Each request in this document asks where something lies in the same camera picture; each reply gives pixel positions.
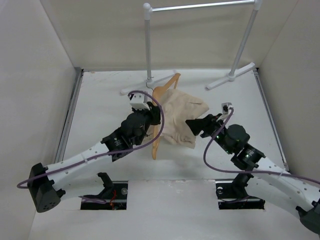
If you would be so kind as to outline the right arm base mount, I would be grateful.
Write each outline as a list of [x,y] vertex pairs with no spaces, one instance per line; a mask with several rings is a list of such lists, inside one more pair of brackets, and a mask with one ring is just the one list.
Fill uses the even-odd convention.
[[215,181],[215,194],[219,210],[264,210],[266,201],[236,190],[232,179]]

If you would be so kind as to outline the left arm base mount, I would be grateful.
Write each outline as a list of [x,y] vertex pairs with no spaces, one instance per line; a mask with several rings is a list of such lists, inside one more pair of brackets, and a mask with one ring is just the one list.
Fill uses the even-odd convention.
[[108,190],[101,198],[86,196],[81,200],[83,211],[122,211],[127,209],[128,181],[114,181],[113,189]]

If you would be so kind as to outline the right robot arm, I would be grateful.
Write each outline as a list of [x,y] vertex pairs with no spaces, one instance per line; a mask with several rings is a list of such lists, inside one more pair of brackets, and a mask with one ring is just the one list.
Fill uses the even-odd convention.
[[298,218],[315,234],[320,233],[320,189],[310,180],[294,176],[277,166],[257,148],[250,145],[249,134],[238,124],[226,127],[222,115],[188,119],[186,124],[195,136],[210,137],[238,168],[232,182],[217,185],[220,200],[235,204],[250,197],[262,199]]

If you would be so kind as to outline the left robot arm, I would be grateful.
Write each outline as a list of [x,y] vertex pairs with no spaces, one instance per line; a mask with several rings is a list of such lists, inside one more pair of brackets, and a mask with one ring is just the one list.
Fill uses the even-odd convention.
[[37,213],[45,213],[60,202],[79,197],[99,204],[118,197],[113,181],[102,167],[153,143],[143,143],[150,126],[159,124],[164,111],[150,101],[142,109],[133,108],[120,127],[89,149],[61,162],[32,166],[25,181]]

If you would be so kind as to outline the beige trousers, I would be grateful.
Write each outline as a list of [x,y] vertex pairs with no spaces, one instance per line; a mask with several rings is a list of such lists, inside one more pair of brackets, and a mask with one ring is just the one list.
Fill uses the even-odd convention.
[[172,145],[194,149],[196,137],[186,120],[199,118],[209,110],[209,106],[202,99],[178,89],[167,90],[159,103],[164,112],[161,136]]

